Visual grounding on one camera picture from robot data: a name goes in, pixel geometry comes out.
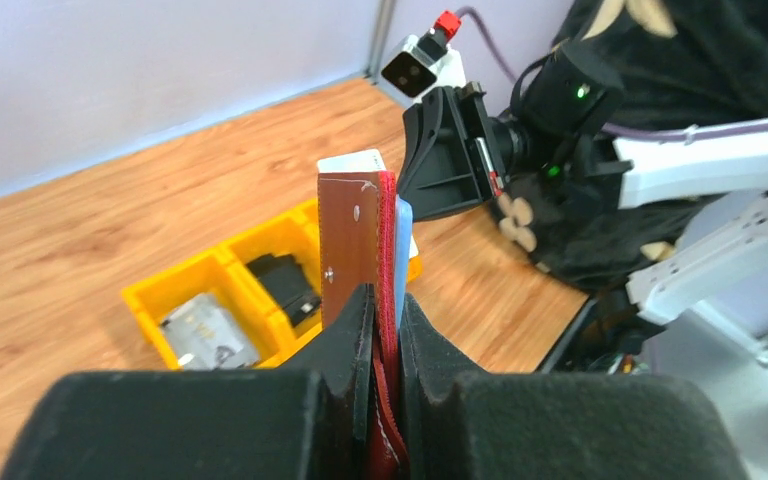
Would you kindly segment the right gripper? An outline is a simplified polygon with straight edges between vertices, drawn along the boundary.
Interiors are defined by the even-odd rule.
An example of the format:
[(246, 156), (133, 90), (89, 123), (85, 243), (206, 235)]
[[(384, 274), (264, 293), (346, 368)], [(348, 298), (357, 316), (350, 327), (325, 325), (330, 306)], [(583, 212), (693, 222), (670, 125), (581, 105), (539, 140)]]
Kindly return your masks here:
[(405, 158), (397, 193), (416, 222), (463, 213), (500, 196), (507, 168), (501, 122), (477, 82), (435, 87), (403, 113)]

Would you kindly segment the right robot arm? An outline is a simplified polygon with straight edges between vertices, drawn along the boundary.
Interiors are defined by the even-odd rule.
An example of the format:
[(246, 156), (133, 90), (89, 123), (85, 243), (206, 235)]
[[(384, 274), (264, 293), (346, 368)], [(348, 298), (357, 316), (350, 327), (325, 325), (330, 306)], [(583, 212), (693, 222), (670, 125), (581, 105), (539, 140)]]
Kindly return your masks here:
[(697, 302), (768, 267), (768, 118), (665, 132), (623, 133), (608, 118), (623, 99), (618, 73), (567, 42), (516, 81), (506, 117), (436, 31), (408, 36), (382, 77), (412, 100), (404, 112), (399, 195), (416, 221), (501, 197), (532, 172), (566, 213), (601, 213), (684, 197), (757, 189), (729, 223), (620, 285), (634, 317), (662, 328)]

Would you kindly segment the red leather card holder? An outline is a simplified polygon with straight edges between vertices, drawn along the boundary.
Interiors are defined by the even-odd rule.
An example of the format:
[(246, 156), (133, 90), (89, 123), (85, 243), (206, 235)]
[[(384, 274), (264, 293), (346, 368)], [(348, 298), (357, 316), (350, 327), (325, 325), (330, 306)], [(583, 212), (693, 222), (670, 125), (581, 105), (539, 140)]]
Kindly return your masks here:
[(360, 296), (359, 370), (353, 412), (364, 423), (360, 472), (364, 479), (408, 474), (408, 450), (397, 417), (401, 360), (396, 329), (396, 181), (392, 172), (322, 173), (318, 225), (322, 320), (330, 327)]

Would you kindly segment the silver VIP credit card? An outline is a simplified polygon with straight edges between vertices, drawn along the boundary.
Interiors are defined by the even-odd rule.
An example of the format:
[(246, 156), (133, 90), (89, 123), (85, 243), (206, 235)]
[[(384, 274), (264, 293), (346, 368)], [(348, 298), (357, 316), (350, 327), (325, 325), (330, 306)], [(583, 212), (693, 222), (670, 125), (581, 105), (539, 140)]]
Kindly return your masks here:
[(375, 148), (323, 158), (317, 161), (316, 166), (320, 174), (387, 170), (380, 151)]

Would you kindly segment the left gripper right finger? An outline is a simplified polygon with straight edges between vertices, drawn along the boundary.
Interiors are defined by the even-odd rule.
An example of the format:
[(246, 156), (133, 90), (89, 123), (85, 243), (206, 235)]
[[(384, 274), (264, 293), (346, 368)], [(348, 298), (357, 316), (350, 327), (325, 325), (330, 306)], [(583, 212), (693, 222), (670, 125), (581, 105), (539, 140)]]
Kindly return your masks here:
[(408, 298), (402, 430), (414, 479), (744, 479), (717, 410), (663, 376), (482, 369)]

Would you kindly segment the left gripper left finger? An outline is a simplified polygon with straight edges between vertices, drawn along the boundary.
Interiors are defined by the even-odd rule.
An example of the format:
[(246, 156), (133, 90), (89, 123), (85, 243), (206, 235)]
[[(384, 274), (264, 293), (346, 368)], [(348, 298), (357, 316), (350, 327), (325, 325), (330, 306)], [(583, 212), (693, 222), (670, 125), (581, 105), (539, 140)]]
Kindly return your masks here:
[(371, 479), (369, 285), (273, 369), (85, 371), (35, 406), (4, 479)]

